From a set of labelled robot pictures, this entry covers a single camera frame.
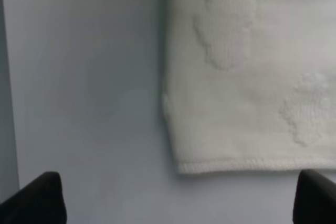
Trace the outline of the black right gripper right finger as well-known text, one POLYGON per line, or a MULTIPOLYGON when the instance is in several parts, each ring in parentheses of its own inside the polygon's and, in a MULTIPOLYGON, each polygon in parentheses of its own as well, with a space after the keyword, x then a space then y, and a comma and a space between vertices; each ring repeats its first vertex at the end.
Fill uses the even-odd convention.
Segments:
POLYGON ((297 181, 292 221, 335 224, 335 183, 315 170, 302 170, 297 181))

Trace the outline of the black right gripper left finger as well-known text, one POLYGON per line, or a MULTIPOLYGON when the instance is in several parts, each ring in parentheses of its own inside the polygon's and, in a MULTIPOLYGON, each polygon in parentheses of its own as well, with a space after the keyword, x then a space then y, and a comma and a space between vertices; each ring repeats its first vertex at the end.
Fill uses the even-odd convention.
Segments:
POLYGON ((66 223, 58 172, 45 172, 1 203, 1 223, 66 223))

